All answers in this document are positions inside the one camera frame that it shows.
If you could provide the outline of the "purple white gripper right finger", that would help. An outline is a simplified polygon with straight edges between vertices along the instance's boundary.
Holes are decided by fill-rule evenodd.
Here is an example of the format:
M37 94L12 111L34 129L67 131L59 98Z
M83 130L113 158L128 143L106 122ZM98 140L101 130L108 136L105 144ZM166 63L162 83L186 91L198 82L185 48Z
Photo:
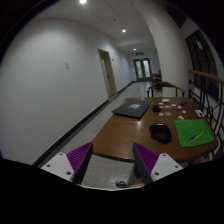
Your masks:
M167 153L157 154L138 143L132 149L135 166L145 185L182 169Z

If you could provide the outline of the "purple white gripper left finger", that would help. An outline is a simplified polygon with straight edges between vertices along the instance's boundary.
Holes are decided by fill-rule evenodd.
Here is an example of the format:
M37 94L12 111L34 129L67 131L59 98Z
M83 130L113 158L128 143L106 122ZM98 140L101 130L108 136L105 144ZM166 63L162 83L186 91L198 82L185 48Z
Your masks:
M89 142L69 153L59 152L42 169L75 184L81 184L93 153Z

